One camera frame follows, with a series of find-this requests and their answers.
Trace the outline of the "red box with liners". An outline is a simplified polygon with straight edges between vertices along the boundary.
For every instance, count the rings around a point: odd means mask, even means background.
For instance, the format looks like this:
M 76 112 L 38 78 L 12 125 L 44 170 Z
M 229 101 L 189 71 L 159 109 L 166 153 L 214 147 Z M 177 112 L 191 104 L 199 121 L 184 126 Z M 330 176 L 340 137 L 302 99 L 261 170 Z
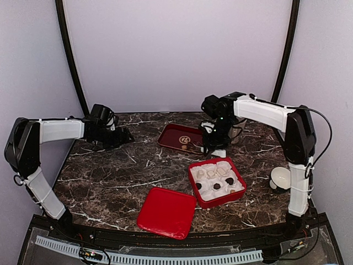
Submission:
M 220 176 L 217 169 L 223 168 L 227 174 Z M 207 178 L 207 171 L 215 171 L 215 178 Z M 239 200 L 247 190 L 247 185 L 237 171 L 233 161 L 229 157 L 213 158 L 206 161 L 193 163 L 188 167 L 188 176 L 190 184 L 195 193 L 198 204 L 201 208 L 213 208 L 228 202 Z M 233 185 L 226 182 L 227 178 L 233 178 Z M 201 189 L 196 187 L 196 183 L 201 183 Z M 218 183 L 221 187 L 218 190 L 213 185 Z

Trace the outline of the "dark cylinder chocolate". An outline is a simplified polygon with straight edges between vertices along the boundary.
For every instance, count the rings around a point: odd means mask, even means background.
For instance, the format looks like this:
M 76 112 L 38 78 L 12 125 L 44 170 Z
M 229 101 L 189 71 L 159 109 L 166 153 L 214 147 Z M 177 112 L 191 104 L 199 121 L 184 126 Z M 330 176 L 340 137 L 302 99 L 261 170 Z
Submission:
M 226 182 L 231 186 L 234 183 L 234 179 L 229 177 L 229 178 L 226 179 Z

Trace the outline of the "dark heart chocolate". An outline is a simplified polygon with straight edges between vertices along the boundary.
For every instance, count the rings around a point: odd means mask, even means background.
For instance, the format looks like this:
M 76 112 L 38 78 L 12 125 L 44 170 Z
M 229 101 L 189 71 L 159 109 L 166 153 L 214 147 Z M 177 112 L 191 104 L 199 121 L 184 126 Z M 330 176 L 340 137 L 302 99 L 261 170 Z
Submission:
M 221 187 L 221 186 L 220 186 L 218 183 L 216 183 L 216 184 L 213 185 L 213 188 L 214 188 L 215 190 L 220 189 L 220 187 Z

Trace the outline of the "red box lid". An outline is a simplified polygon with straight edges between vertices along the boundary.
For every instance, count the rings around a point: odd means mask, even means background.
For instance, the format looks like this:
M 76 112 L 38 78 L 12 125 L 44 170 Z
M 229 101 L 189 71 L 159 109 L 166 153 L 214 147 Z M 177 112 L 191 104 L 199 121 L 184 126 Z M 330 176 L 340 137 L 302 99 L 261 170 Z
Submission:
M 137 226 L 176 240 L 187 238 L 194 218 L 196 198 L 160 187 L 152 188 L 137 217 Z

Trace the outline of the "metal tongs white handles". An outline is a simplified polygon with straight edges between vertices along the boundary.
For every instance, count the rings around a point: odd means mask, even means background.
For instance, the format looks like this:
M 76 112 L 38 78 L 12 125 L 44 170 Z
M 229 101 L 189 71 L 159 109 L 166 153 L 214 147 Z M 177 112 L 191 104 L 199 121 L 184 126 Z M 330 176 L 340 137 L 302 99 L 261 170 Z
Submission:
M 202 143 L 197 141 L 193 141 L 191 142 L 191 144 L 197 150 L 198 153 L 201 153 L 204 156 L 211 155 L 220 158 L 225 158 L 227 154 L 225 149 L 219 149 L 209 145 L 204 146 Z

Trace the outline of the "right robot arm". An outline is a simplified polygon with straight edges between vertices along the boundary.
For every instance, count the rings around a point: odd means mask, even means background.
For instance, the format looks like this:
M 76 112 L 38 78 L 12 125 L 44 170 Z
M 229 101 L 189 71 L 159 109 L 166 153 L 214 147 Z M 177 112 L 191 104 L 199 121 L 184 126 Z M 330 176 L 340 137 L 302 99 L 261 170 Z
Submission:
M 300 105 L 285 106 L 267 102 L 253 94 L 233 92 L 223 97 L 210 95 L 201 110 L 212 120 L 202 121 L 203 153 L 225 149 L 231 142 L 229 131 L 242 120 L 253 120 L 272 127 L 290 168 L 290 202 L 281 234 L 294 239 L 303 230 L 313 190 L 313 170 L 317 137 L 311 114 L 314 110 Z

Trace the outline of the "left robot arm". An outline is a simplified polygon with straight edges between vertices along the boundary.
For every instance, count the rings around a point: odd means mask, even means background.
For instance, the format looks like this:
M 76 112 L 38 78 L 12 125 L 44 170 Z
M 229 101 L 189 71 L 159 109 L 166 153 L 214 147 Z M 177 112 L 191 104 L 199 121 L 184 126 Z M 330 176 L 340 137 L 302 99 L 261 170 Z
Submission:
M 106 123 L 95 119 L 27 119 L 18 118 L 10 132 L 4 157 L 15 172 L 14 181 L 24 186 L 31 199 L 56 225 L 56 231 L 66 241 L 78 236 L 73 217 L 48 183 L 41 168 L 41 149 L 47 142 L 84 139 L 99 142 L 104 149 L 115 149 L 134 142 L 126 127 L 117 127 L 114 119 Z

